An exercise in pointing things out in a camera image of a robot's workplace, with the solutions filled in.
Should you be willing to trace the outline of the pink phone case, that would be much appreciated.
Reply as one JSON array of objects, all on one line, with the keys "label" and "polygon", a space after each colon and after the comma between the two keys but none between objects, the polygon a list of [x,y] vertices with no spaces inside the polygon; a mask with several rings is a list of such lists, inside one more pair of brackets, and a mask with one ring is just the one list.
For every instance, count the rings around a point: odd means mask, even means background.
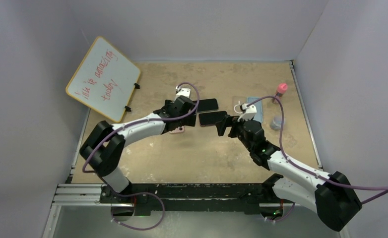
[{"label": "pink phone case", "polygon": [[184,126],[179,126],[176,129],[170,131],[170,133],[176,134],[176,133],[183,133],[184,131],[185,131],[185,127]]}]

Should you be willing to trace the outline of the black screen smartphone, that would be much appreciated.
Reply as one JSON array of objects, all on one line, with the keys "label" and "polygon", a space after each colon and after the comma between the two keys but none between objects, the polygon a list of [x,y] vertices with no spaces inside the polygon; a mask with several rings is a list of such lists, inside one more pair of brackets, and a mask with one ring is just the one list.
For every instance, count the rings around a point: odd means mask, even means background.
[{"label": "black screen smartphone", "polygon": [[217,111],[219,109],[218,101],[215,98],[203,99],[199,101],[198,113]]}]

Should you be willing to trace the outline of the light blue phone case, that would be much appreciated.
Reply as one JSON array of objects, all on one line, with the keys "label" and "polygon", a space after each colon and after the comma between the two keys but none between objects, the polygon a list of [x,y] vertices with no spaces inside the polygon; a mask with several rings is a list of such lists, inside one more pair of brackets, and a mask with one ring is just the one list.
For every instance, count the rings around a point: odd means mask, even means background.
[{"label": "light blue phone case", "polygon": [[[258,97],[248,97],[247,98],[247,103],[254,102],[255,100],[258,100]],[[254,103],[254,106],[256,107],[257,113],[254,116],[254,120],[258,121],[260,123],[263,123],[263,110],[262,110],[262,102],[258,101]]]}]

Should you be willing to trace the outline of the clear phone case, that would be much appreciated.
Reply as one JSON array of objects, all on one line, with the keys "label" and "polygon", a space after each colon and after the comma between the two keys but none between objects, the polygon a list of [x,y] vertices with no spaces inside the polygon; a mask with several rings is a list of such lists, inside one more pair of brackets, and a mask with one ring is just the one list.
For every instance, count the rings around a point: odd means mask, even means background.
[{"label": "clear phone case", "polygon": [[242,113],[242,105],[247,101],[246,97],[243,96],[233,96],[232,97],[232,104],[233,104],[233,111],[237,114]]}]

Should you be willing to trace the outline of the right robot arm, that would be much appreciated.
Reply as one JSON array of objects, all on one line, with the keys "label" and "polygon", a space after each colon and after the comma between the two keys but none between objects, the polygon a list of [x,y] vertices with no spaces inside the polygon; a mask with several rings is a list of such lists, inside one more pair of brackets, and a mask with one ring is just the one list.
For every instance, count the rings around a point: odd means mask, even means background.
[{"label": "right robot arm", "polygon": [[344,174],[314,169],[283,153],[266,139],[258,121],[225,115],[216,128],[219,136],[230,128],[228,136],[240,140],[255,164],[281,176],[262,188],[265,200],[280,198],[298,203],[337,232],[362,209],[362,202]]}]

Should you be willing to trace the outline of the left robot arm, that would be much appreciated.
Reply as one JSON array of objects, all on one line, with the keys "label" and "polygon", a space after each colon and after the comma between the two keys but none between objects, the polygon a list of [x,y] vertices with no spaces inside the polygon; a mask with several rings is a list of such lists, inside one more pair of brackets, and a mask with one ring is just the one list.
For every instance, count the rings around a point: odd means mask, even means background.
[{"label": "left robot arm", "polygon": [[195,103],[186,96],[166,100],[162,108],[149,115],[126,123],[109,124],[101,121],[79,150],[93,172],[110,188],[120,203],[131,198],[131,182],[119,168],[125,147],[150,136],[176,130],[181,126],[195,126]]}]

